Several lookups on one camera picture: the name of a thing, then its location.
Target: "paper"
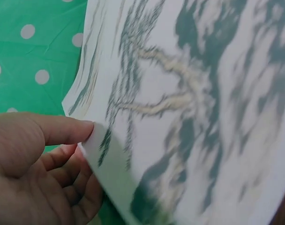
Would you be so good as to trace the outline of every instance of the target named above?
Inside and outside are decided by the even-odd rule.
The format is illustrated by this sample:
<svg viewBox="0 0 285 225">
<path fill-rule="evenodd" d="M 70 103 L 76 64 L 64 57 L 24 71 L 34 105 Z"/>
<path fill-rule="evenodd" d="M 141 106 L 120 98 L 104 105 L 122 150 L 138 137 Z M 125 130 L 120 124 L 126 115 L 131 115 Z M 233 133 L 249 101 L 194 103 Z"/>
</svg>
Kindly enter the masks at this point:
<svg viewBox="0 0 285 225">
<path fill-rule="evenodd" d="M 96 122 L 82 147 L 128 224 L 268 224 L 285 192 L 285 0 L 89 0 L 63 106 Z"/>
</svg>

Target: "polka dot fabric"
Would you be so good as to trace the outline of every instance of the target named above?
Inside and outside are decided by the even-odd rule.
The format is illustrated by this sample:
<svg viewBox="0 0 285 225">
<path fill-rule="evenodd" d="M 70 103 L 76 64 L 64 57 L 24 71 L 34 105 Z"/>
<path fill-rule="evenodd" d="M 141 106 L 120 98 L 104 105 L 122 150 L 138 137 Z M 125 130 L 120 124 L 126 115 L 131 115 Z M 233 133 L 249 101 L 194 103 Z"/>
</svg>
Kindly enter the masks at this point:
<svg viewBox="0 0 285 225">
<path fill-rule="evenodd" d="M 86 3 L 0 0 L 0 113 L 64 114 L 61 101 L 76 75 Z"/>
</svg>

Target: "tree branch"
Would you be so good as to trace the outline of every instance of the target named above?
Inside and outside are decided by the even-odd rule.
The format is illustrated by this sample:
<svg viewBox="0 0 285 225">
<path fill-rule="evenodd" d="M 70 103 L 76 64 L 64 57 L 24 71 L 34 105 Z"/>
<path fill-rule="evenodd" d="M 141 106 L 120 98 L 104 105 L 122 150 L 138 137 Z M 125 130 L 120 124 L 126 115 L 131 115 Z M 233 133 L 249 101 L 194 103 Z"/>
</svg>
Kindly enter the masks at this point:
<svg viewBox="0 0 285 225">
<path fill-rule="evenodd" d="M 137 49 L 138 57 L 145 60 L 156 60 L 161 64 L 163 69 L 167 72 L 174 72 L 182 78 L 188 85 L 188 88 L 195 94 L 200 93 L 203 85 L 200 85 L 200 77 L 198 72 L 186 66 L 181 61 L 167 55 L 163 50 L 158 48 L 144 49 L 138 46 L 134 38 L 130 38 L 133 47 Z"/>
<path fill-rule="evenodd" d="M 142 105 L 136 103 L 119 103 L 117 108 L 121 110 L 132 110 L 136 113 L 148 116 L 162 115 L 165 111 L 175 111 L 187 108 L 193 101 L 189 93 L 163 96 L 161 101 L 155 105 Z"/>
</svg>

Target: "hand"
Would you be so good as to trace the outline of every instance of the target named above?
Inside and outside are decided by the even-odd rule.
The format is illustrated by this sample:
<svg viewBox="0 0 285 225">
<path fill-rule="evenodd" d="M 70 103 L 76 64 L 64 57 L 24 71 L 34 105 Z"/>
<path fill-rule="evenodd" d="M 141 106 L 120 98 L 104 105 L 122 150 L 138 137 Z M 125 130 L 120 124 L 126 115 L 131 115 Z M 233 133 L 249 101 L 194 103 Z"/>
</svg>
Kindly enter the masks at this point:
<svg viewBox="0 0 285 225">
<path fill-rule="evenodd" d="M 0 225 L 85 225 L 102 189 L 77 143 L 93 123 L 30 113 L 0 114 Z M 62 145 L 43 154 L 46 145 Z"/>
</svg>

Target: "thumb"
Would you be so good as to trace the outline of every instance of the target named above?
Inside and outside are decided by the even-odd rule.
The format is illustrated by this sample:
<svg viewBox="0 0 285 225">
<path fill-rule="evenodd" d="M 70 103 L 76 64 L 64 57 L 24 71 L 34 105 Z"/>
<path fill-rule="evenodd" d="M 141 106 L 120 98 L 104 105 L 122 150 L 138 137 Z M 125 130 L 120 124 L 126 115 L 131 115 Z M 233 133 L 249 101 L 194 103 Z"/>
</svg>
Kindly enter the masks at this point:
<svg viewBox="0 0 285 225">
<path fill-rule="evenodd" d="M 0 114 L 0 172 L 20 177 L 39 159 L 46 145 L 83 142 L 92 130 L 92 122 L 63 116 Z"/>
</svg>

